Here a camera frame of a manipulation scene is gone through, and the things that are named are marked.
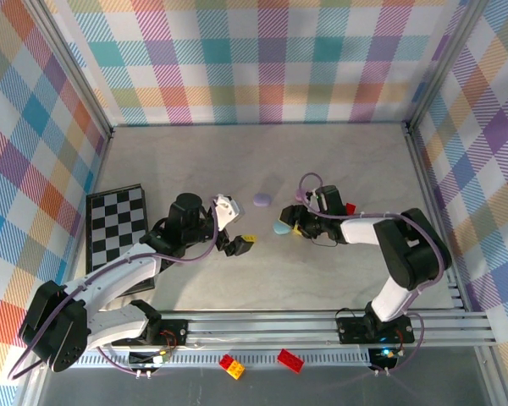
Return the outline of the aluminium side rail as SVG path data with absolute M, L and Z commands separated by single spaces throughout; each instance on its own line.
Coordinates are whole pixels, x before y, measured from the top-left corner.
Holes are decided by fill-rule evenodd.
M 81 217 L 78 221 L 78 227 L 75 234 L 75 239 L 71 245 L 69 256 L 67 257 L 66 266 L 64 271 L 59 273 L 56 279 L 59 285 L 70 282 L 78 277 L 86 275 L 86 235 L 87 235 L 87 219 L 88 209 L 86 204 L 86 197 L 95 193 L 105 172 L 108 156 L 111 148 L 113 147 L 113 140 L 116 136 L 117 128 L 111 129 L 111 134 L 105 138 L 102 145 L 102 154 L 96 159 L 96 164 L 93 169 L 93 178 L 91 186 L 87 194 L 82 196 L 80 201 Z
M 454 302 L 454 308 L 459 311 L 469 311 L 470 303 L 467 297 L 467 292 L 463 291 L 461 276 L 456 268 L 456 259 L 454 257 L 453 250 L 450 246 L 450 241 L 445 235 L 445 228 L 442 222 L 442 218 L 439 213 L 437 201 L 431 187 L 428 172 L 425 164 L 422 161 L 421 154 L 416 144 L 416 138 L 413 131 L 410 129 L 410 124 L 407 121 L 400 123 L 405 138 L 406 146 L 409 151 L 412 165 L 414 167 L 417 180 L 420 184 L 420 190 L 422 191 L 422 198 L 424 200 L 427 209 L 427 218 L 433 224 L 433 228 L 440 236 L 446 247 L 450 252 L 452 259 L 452 265 L 445 272 L 448 289 L 450 290 L 450 296 Z

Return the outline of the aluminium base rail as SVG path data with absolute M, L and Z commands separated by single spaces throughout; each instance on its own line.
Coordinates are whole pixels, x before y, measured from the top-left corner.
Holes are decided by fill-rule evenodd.
M 186 319 L 188 333 L 181 349 L 299 349 L 328 346 L 410 348 L 415 345 L 491 346 L 494 333 L 483 313 L 424 311 L 410 314 L 414 343 L 341 344 L 336 320 L 360 317 L 342 310 L 331 311 L 207 311 L 207 312 L 145 312 L 135 306 L 103 311 L 91 319 L 68 321 L 64 326 L 53 322 L 36 345 L 52 353 L 82 354 L 86 350 L 112 345 L 112 342 L 139 337 L 151 320 Z M 162 347 L 115 347 L 143 349 Z

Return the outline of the black white checkerboard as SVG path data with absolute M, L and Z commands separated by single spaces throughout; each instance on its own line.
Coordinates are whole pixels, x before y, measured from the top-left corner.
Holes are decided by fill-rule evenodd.
M 145 191 L 134 184 L 86 197 L 86 274 L 118 259 L 148 231 Z

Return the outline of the aluminium frame post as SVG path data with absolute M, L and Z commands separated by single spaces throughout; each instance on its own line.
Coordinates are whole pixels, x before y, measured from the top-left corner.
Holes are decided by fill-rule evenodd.
M 72 86 L 85 103 L 87 111 L 96 121 L 97 127 L 103 131 L 107 139 L 113 138 L 113 126 L 109 122 L 95 93 L 77 63 L 74 54 L 64 39 L 58 24 L 48 10 L 44 0 L 21 0 L 26 6 L 30 16 L 36 22 L 37 27 L 52 49 L 52 53 L 63 68 L 66 76 L 72 81 Z
M 433 53 L 435 60 L 430 62 L 433 67 L 420 82 L 404 121 L 409 134 L 419 128 L 488 3 L 489 0 L 466 0 L 464 5 L 457 6 Z

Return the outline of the red and yellow toy bricks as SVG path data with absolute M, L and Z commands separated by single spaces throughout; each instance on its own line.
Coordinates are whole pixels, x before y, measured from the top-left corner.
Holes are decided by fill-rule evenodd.
M 239 380 L 245 371 L 245 366 L 228 354 L 222 357 L 219 365 L 235 380 Z

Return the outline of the black controller board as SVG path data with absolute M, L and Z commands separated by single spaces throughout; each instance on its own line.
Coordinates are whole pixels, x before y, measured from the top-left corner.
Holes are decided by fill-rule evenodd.
M 370 348 L 369 368 L 374 371 L 391 370 L 398 364 L 398 354 L 392 348 Z
M 172 355 L 173 352 L 171 350 L 165 349 L 153 353 L 130 352 L 128 363 L 129 365 L 151 365 L 153 368 L 158 368 L 169 362 Z

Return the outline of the red toy brick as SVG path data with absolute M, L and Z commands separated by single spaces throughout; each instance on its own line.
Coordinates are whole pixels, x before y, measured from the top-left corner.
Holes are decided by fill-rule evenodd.
M 277 361 L 281 365 L 287 367 L 296 374 L 299 374 L 301 372 L 301 369 L 304 365 L 304 361 L 300 357 L 292 354 L 290 351 L 284 348 L 280 351 L 279 355 L 277 356 Z

